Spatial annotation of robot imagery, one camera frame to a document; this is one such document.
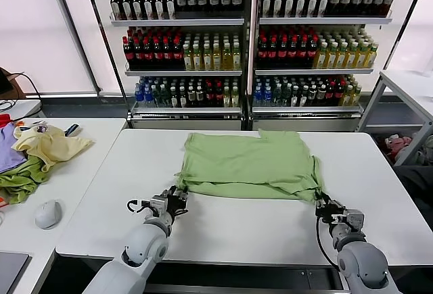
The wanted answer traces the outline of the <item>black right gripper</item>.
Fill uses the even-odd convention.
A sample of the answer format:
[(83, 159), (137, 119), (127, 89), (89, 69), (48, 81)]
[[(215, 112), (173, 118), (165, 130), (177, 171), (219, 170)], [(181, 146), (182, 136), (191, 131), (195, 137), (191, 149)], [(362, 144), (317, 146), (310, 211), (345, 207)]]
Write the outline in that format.
[(345, 207), (339, 201), (332, 199), (329, 195), (322, 192), (315, 193), (316, 217), (324, 222), (333, 222), (334, 216), (343, 214)]

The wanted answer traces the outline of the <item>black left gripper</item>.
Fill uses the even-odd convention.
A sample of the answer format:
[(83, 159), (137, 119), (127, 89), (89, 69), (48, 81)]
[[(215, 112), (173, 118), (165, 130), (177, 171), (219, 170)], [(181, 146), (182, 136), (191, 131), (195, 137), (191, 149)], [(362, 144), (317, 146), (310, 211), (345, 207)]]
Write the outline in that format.
[(183, 189), (179, 193), (177, 187), (170, 187), (169, 189), (163, 190), (162, 197), (168, 198), (168, 205), (166, 211), (171, 216), (180, 216), (188, 212), (187, 206), (187, 189)]

